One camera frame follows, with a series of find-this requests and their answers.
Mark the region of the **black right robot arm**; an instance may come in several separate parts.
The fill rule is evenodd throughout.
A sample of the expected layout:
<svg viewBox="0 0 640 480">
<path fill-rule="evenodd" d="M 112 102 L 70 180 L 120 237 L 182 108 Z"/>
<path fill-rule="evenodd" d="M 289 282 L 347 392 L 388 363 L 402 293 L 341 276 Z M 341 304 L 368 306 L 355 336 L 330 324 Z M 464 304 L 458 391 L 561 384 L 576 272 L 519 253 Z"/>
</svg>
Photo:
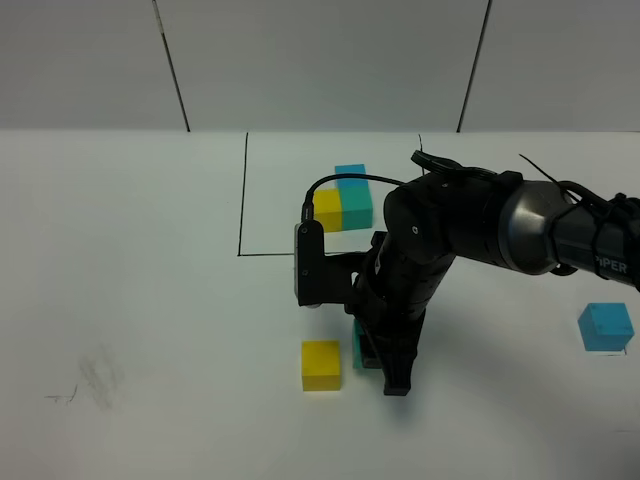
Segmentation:
<svg viewBox="0 0 640 480">
<path fill-rule="evenodd" d="M 388 396 L 405 396 L 426 307 L 458 258 L 526 275 L 584 270 L 639 285 L 639 201 L 605 200 L 571 181 L 430 173 L 390 192 L 385 232 L 367 253 L 348 307 Z"/>
</svg>

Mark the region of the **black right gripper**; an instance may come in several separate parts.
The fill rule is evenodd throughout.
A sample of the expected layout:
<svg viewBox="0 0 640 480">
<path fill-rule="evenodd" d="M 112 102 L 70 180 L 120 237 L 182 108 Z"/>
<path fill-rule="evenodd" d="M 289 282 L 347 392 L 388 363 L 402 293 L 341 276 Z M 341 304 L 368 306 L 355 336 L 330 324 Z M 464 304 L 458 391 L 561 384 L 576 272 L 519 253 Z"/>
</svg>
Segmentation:
<svg viewBox="0 0 640 480">
<path fill-rule="evenodd" d="M 362 271 L 356 277 L 356 299 L 345 306 L 360 324 L 357 368 L 380 369 L 385 396 L 406 396 L 425 309 L 453 262 L 437 255 L 420 264 L 405 255 L 388 233 L 377 232 Z"/>
</svg>

